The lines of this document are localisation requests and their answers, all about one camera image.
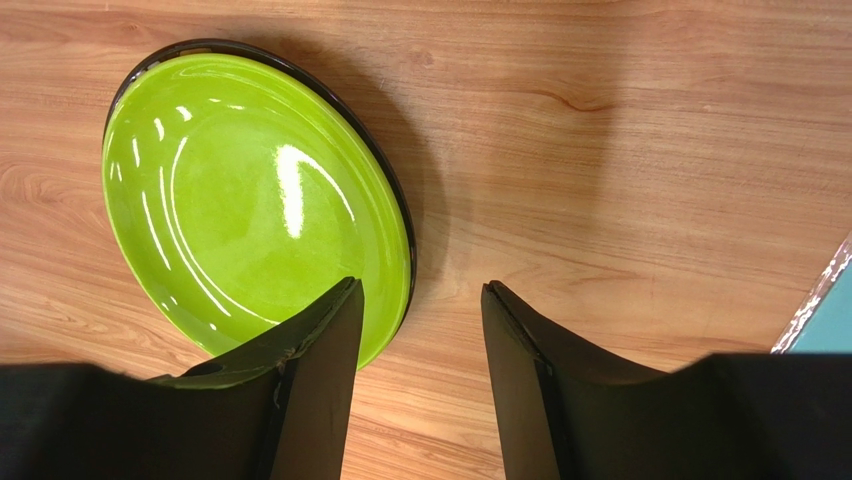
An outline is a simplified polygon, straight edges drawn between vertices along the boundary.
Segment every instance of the table surface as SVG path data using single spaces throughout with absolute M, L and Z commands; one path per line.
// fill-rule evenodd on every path
M 0 1 L 0 362 L 140 377 L 206 355 L 104 209 L 109 102 L 222 37 L 362 118 L 414 216 L 397 338 L 356 379 L 343 478 L 503 477 L 479 294 L 672 370 L 767 351 L 852 228 L 852 3 Z

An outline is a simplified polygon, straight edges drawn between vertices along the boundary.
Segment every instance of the glossy plate surface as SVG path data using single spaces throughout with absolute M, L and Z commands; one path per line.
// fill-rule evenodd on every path
M 396 333 L 411 262 L 400 207 L 352 127 L 292 77 L 193 54 L 115 106 L 103 182 L 142 288 L 213 355 L 293 316 L 345 276 L 366 297 L 359 367 Z

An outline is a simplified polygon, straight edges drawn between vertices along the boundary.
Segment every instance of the green plate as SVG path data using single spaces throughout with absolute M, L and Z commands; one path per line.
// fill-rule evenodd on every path
M 365 366 L 413 287 L 410 219 L 377 147 L 318 82 L 243 56 L 171 57 L 128 77 L 104 136 L 107 211 L 142 288 L 219 355 L 358 277 Z

